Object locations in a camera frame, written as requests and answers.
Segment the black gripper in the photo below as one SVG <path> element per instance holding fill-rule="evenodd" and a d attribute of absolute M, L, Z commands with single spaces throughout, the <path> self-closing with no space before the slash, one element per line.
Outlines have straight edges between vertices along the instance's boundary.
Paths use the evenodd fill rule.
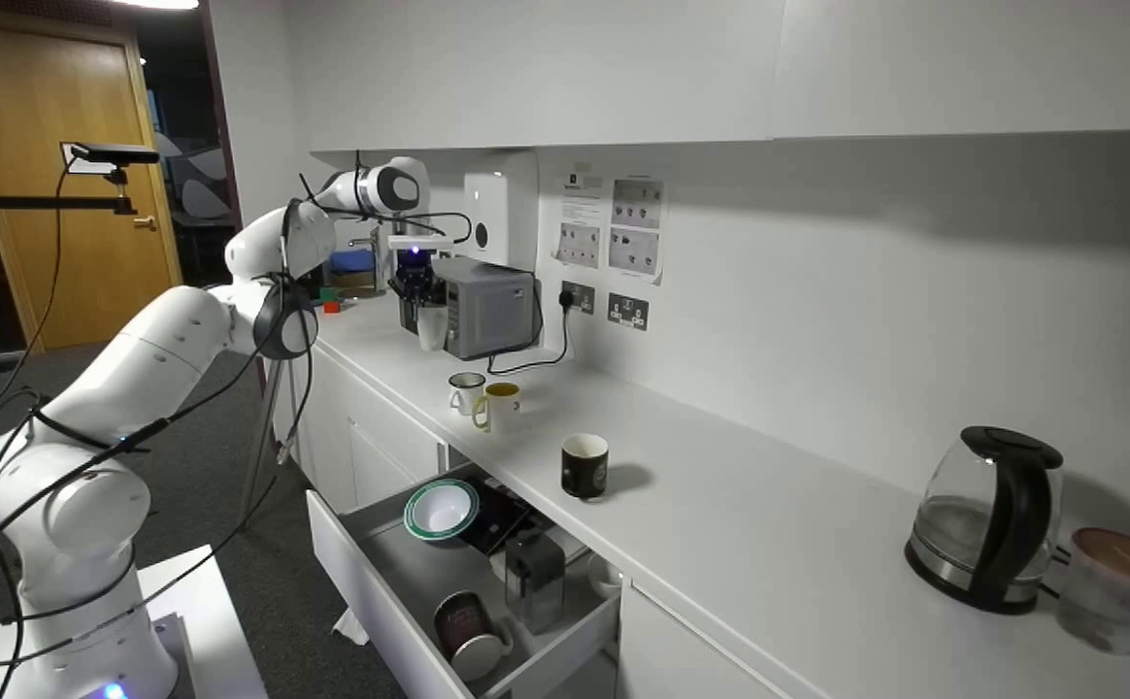
<path fill-rule="evenodd" d="M 438 308 L 442 304 L 442 280 L 431 268 L 431 249 L 400 249 L 398 254 L 391 291 L 404 304 L 416 304 L 416 308 Z"/>

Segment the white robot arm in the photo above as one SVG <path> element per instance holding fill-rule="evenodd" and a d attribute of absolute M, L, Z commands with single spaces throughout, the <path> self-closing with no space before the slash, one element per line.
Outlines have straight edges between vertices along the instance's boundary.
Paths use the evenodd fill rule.
<path fill-rule="evenodd" d="M 431 176 L 411 154 L 338 172 L 226 243 L 228 280 L 169 287 L 42 409 L 0 434 L 0 540 L 11 542 L 11 643 L 0 699 L 169 699 L 179 664 L 147 617 L 131 540 L 152 493 L 119 456 L 182 418 L 223 353 L 294 361 L 319 338 L 301 280 L 334 224 L 420 224 Z"/>

